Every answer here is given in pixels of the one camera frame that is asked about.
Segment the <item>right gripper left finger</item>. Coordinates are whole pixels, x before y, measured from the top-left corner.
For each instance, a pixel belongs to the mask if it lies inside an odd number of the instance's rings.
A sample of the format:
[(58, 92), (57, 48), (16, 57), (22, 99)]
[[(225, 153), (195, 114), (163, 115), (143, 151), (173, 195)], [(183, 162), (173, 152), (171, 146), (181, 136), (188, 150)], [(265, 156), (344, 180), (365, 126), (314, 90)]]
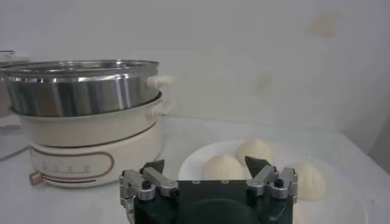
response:
[(168, 198), (179, 196), (179, 182), (162, 174), (164, 166), (162, 159), (146, 163), (139, 171), (122, 171), (119, 176), (119, 198), (126, 213), (133, 213), (136, 197), (141, 201), (153, 200), (157, 191)]

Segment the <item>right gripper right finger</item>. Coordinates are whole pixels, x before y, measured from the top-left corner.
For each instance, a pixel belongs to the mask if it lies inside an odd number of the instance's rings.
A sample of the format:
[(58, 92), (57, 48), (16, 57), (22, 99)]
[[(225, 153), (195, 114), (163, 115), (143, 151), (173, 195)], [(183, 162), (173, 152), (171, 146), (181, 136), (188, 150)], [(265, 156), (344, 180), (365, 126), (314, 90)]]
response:
[(245, 163), (251, 179), (246, 181), (247, 187), (256, 197), (268, 193), (272, 198), (284, 200), (292, 198), (297, 203), (298, 173), (292, 167), (284, 167), (281, 172), (266, 159), (245, 156)]

